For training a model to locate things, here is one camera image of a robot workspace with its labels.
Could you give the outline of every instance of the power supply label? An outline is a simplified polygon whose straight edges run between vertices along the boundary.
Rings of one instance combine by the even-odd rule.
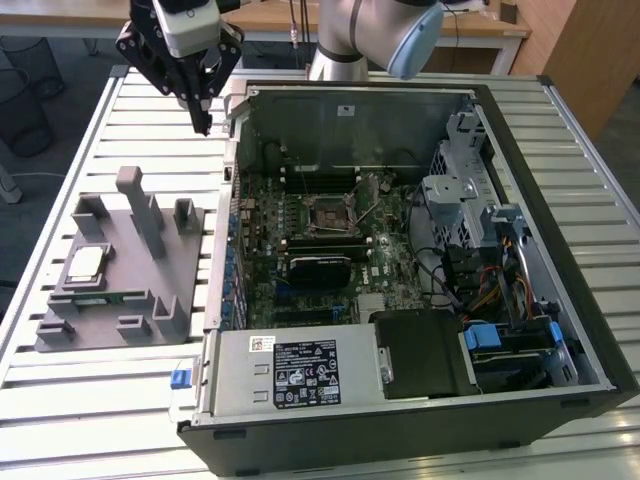
[[[335,340],[273,346],[273,404],[276,408],[340,403]]]

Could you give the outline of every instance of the aluminum table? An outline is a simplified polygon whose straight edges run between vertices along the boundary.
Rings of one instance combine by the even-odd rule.
[[[292,80],[298,75],[241,70],[235,78]],[[491,88],[627,360],[639,371],[640,218],[555,89],[534,77],[421,78],[481,82]],[[207,315],[207,279],[225,151],[222,100],[214,101],[212,108],[213,132],[205,139],[192,132],[189,114],[175,99],[160,95],[137,72],[114,68],[0,326],[3,480],[215,478],[175,433],[174,422],[193,411],[193,391],[172,395],[169,390],[170,372],[200,355]],[[35,352],[37,325],[76,232],[70,212],[80,193],[101,193],[108,207],[124,207],[126,200],[115,189],[122,165],[143,170],[143,187],[156,194],[160,207],[190,196],[197,207],[206,209],[189,343]],[[502,178],[508,183],[504,174]],[[567,474],[585,479],[638,478],[639,407],[640,397],[599,418],[569,423],[518,449],[268,478],[417,479],[451,473],[471,479]]]

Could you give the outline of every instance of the floor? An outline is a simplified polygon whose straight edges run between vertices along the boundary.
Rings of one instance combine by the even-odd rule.
[[[44,103],[54,130],[55,143],[44,153],[29,159],[14,157],[0,143],[0,159],[11,174],[50,172],[64,174],[82,136],[111,66],[123,63],[110,41],[100,41],[100,54],[87,55],[80,40],[52,39],[52,50],[66,82],[65,91]],[[305,52],[283,44],[250,45],[245,50],[247,68],[295,68]],[[0,56],[0,68],[7,68]],[[633,86],[620,105],[596,146],[636,207],[640,207],[640,86]],[[17,282],[29,260],[61,178],[53,176],[16,177],[23,200],[7,206],[0,200],[0,285]],[[11,300],[12,290],[0,286],[0,318]]]

